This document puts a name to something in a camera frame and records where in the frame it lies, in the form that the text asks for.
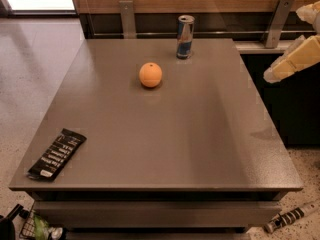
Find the gray table surface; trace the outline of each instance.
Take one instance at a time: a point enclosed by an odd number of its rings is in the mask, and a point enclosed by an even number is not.
[[[300,190],[302,181],[229,39],[87,40],[13,177],[12,190]],[[161,86],[140,67],[156,62]],[[27,170],[62,128],[88,139],[52,183]]]

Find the can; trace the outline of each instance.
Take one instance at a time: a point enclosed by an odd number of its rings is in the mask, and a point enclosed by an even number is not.
[[[194,17],[181,15],[178,18],[177,58],[188,59],[191,56]]]

